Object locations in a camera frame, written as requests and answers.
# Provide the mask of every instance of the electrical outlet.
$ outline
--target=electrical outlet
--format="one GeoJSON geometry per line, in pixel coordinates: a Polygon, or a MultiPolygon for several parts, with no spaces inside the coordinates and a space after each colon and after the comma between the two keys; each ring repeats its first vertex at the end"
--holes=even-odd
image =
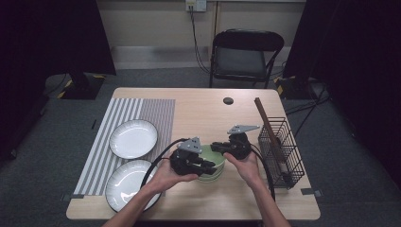
{"type": "Polygon", "coordinates": [[[206,0],[197,0],[197,11],[206,11],[206,0]]]}
{"type": "Polygon", "coordinates": [[[190,11],[190,7],[192,7],[193,11],[196,11],[197,0],[185,0],[185,10],[190,11]]]}

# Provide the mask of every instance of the white plate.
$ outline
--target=white plate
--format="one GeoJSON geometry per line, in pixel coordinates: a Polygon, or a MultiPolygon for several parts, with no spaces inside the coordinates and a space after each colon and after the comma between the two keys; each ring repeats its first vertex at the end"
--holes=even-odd
{"type": "Polygon", "coordinates": [[[157,142],[157,130],[148,121],[132,120],[118,126],[110,136],[110,149],[118,157],[134,159],[151,151],[157,142]]]}
{"type": "MultiPolygon", "coordinates": [[[[107,181],[106,200],[116,212],[119,212],[139,191],[141,183],[150,167],[150,162],[145,160],[134,160],[118,168],[107,181]]],[[[151,171],[148,181],[156,173],[157,166],[151,171]]],[[[149,209],[161,194],[155,195],[145,210],[149,209]]]]}

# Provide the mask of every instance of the wire basket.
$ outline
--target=wire basket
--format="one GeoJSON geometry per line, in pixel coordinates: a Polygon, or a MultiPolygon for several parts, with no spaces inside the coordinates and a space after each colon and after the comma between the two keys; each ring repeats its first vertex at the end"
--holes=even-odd
{"type": "Polygon", "coordinates": [[[271,128],[280,148],[273,148],[265,127],[259,133],[258,141],[263,160],[269,169],[275,188],[292,188],[304,175],[301,157],[295,139],[284,117],[269,117],[271,128]]]}

